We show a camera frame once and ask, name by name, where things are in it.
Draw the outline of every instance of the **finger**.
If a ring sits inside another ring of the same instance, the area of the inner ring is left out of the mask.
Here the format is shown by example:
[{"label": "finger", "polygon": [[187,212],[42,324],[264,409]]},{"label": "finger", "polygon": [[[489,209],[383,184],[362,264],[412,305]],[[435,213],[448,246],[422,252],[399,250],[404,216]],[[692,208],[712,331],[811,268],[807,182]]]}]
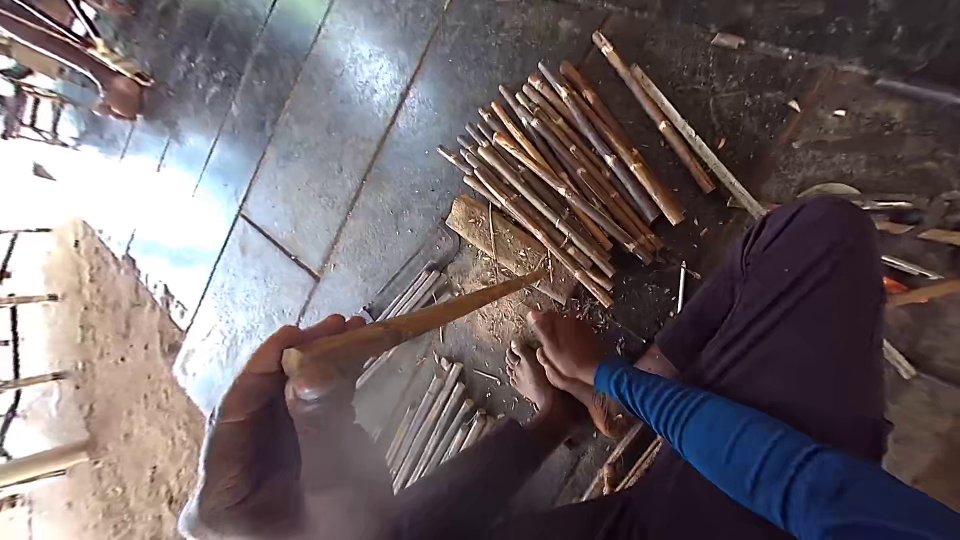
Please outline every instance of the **finger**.
[{"label": "finger", "polygon": [[367,325],[367,319],[360,316],[353,316],[347,319],[347,329],[345,331],[357,330]]}]

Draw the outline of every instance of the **dirt ground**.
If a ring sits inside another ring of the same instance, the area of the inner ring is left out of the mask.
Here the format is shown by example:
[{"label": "dirt ground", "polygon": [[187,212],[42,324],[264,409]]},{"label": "dirt ground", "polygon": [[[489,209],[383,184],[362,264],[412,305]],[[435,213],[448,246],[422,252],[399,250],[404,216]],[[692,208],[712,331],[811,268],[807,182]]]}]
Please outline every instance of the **dirt ground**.
[{"label": "dirt ground", "polygon": [[183,332],[88,226],[54,235],[46,286],[65,301],[44,313],[47,351],[50,367],[71,375],[23,416],[53,444],[88,434],[95,450],[89,463],[30,492],[29,537],[180,538],[177,516],[204,430],[171,374]]}]

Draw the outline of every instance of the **split bamboo strip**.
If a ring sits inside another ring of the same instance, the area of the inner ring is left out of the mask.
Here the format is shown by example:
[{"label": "split bamboo strip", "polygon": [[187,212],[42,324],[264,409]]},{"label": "split bamboo strip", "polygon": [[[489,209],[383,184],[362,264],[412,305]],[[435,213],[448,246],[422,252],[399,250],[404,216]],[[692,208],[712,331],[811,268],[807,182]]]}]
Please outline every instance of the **split bamboo strip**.
[{"label": "split bamboo strip", "polygon": [[567,254],[567,252],[560,249],[560,247],[550,239],[536,224],[533,220],[530,219],[513,201],[507,198],[506,193],[502,189],[502,184],[500,181],[494,177],[483,178],[483,173],[481,172],[478,175],[478,178],[490,193],[494,197],[500,200],[500,203],[504,207],[509,208],[520,222],[530,233],[543,244],[543,246],[549,251],[554,257],[560,260],[561,264],[570,271],[570,274],[573,274],[573,277],[577,279],[578,282],[582,283],[587,290],[603,304],[604,307],[609,307],[613,305],[613,299],[607,295],[606,291],[597,284],[594,278],[588,274],[587,270],[584,270],[573,258]]},{"label": "split bamboo strip", "polygon": [[602,135],[613,146],[613,150],[620,156],[620,159],[627,163],[627,167],[634,173],[640,185],[653,197],[654,202],[663,211],[663,215],[670,221],[670,224],[677,225],[683,221],[683,205],[677,200],[676,195],[667,189],[660,182],[660,179],[654,176],[653,172],[646,166],[645,161],[638,158],[639,152],[636,147],[630,143],[630,139],[626,137],[623,127],[616,121],[613,113],[600,100],[600,95],[570,62],[563,61],[560,64],[560,72],[580,91],[587,109],[596,116],[594,126],[602,132]]},{"label": "split bamboo strip", "polygon": [[566,107],[570,110],[577,128],[587,137],[593,149],[603,158],[607,166],[613,170],[614,176],[623,184],[627,192],[630,193],[637,209],[648,221],[653,221],[653,218],[660,214],[660,210],[657,208],[657,205],[654,204],[653,200],[650,199],[650,196],[647,195],[646,191],[636,183],[633,173],[627,169],[622,161],[617,159],[616,155],[607,145],[607,142],[597,133],[597,130],[590,123],[587,114],[577,105],[576,97],[579,96],[576,95],[572,88],[566,85],[566,82],[561,80],[559,75],[554,74],[553,71],[547,68],[543,62],[540,62],[538,67],[543,77],[554,87],[560,95],[560,98],[566,104]]},{"label": "split bamboo strip", "polygon": [[536,172],[545,182],[547,182],[551,187],[557,190],[570,205],[581,209],[584,213],[590,216],[591,219],[600,224],[604,230],[610,233],[611,236],[616,238],[618,242],[622,242],[624,247],[630,253],[637,256],[644,263],[650,263],[653,261],[653,255],[639,245],[636,240],[630,238],[630,235],[623,230],[619,225],[614,223],[610,218],[605,216],[603,213],[592,207],[587,201],[584,200],[580,195],[573,193],[571,190],[567,189],[556,176],[552,175],[550,171],[539,166],[538,163],[530,160],[530,158],[523,156],[521,149],[515,147],[509,140],[504,137],[496,137],[495,142],[502,146],[507,152],[510,152],[514,155],[515,158],[522,161],[524,165],[529,167],[531,170]]},{"label": "split bamboo strip", "polygon": [[631,75],[634,76],[634,79],[640,84],[644,89],[647,89],[648,95],[660,106],[663,110],[663,113],[670,118],[670,121],[680,130],[681,135],[684,136],[686,141],[690,144],[690,147],[693,148],[693,151],[700,156],[700,159],[707,164],[710,170],[713,171],[713,174],[717,175],[717,178],[720,179],[720,182],[723,183],[730,190],[730,193],[733,197],[739,201],[740,205],[746,209],[750,215],[755,218],[760,218],[767,213],[767,209],[763,207],[753,195],[750,194],[750,191],[747,191],[747,188],[741,184],[736,177],[730,172],[730,169],[723,164],[719,158],[716,157],[716,154],[710,150],[710,147],[700,138],[699,135],[693,128],[684,120],[676,108],[673,107],[673,104],[666,99],[666,96],[663,95],[663,92],[654,85],[653,81],[647,77],[647,74],[643,72],[642,69],[636,64],[630,66]]},{"label": "split bamboo strip", "polygon": [[644,91],[637,80],[630,73],[630,69],[627,67],[626,62],[620,58],[620,55],[617,54],[616,50],[613,49],[613,45],[601,32],[597,31],[593,33],[593,43],[600,49],[600,52],[607,57],[607,61],[613,66],[613,69],[616,70],[616,73],[623,79],[623,82],[627,84],[627,87],[634,94],[636,100],[640,103],[640,106],[643,107],[643,110],[646,111],[647,115],[650,116],[650,119],[654,121],[654,124],[657,125],[657,129],[660,130],[660,133],[666,139],[667,143],[673,148],[674,152],[677,153],[677,156],[680,158],[680,161],[684,163],[686,169],[690,171],[690,174],[693,175],[693,179],[697,181],[697,184],[705,193],[709,193],[713,190],[713,181],[710,179],[710,176],[707,174],[707,171],[700,166],[700,162],[693,157],[693,154],[690,153],[690,149],[686,147],[686,143],[681,138],[680,134],[677,133],[676,128],[673,127],[670,122],[666,120],[666,117],[663,116],[663,111],[657,106],[656,103],[650,96]]},{"label": "split bamboo strip", "polygon": [[[506,138],[500,137],[499,140],[506,140]],[[566,223],[563,220],[561,220],[559,216],[555,214],[553,210],[551,210],[550,207],[548,207],[543,202],[543,200],[540,199],[540,197],[537,196],[536,193],[534,193],[528,186],[524,185],[523,182],[520,181],[519,176],[513,170],[510,169],[507,163],[505,163],[503,160],[500,159],[500,157],[496,154],[496,152],[494,152],[490,148],[485,148],[485,147],[480,147],[478,151],[480,152],[480,155],[485,160],[487,160],[488,163],[493,165],[493,168],[496,169],[497,172],[499,172],[502,177],[506,178],[507,181],[510,184],[512,184],[513,187],[517,191],[519,191],[520,194],[522,194],[528,201],[530,201],[530,203],[533,204],[533,206],[537,208],[540,211],[540,213],[546,216],[546,218],[550,222],[552,222],[557,227],[557,229],[560,229],[562,233],[566,234],[568,238],[573,240],[573,243],[576,244],[577,247],[580,248],[585,254],[587,254],[587,256],[590,257],[591,260],[593,260],[593,263],[597,265],[597,268],[603,271],[603,273],[606,274],[608,278],[613,276],[613,274],[615,273],[613,266],[603,256],[601,256],[600,253],[597,252],[597,250],[594,250],[587,242],[585,242],[585,240],[581,236],[579,236],[578,234],[576,234],[576,232],[570,229],[570,227],[567,226]]]}]

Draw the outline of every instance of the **leg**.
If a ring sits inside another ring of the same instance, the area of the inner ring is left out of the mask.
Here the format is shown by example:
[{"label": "leg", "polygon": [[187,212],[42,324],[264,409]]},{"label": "leg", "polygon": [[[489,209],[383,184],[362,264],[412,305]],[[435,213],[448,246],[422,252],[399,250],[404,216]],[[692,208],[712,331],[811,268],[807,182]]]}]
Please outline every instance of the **leg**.
[{"label": "leg", "polygon": [[511,384],[534,402],[537,415],[524,426],[510,420],[497,427],[400,492],[397,523],[404,536],[479,536],[546,457],[586,420],[575,400],[547,382],[529,348],[512,344],[507,370]]},{"label": "leg", "polygon": [[[658,337],[660,349],[684,380],[879,460],[884,294],[875,235],[861,210],[838,199],[778,209],[736,244]],[[642,484],[660,490],[655,537],[784,536],[672,451]]]}]

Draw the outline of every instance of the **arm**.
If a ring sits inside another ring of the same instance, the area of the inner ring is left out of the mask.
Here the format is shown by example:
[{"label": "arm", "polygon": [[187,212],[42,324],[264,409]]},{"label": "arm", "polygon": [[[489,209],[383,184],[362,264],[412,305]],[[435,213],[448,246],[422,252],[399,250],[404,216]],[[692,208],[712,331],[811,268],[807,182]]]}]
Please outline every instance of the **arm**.
[{"label": "arm", "polygon": [[790,534],[948,538],[960,531],[960,515],[946,506],[760,411],[617,357],[592,378],[704,477]]}]

